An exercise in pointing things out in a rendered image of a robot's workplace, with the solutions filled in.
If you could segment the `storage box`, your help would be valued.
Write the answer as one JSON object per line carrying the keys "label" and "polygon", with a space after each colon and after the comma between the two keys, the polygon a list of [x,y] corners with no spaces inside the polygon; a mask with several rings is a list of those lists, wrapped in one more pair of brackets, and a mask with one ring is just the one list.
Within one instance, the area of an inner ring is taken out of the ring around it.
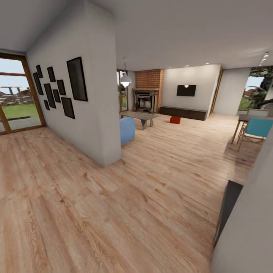
{"label": "storage box", "polygon": [[179,124],[180,123],[180,119],[181,119],[181,117],[179,117],[179,116],[171,116],[170,117],[170,123],[177,123],[177,124]]}

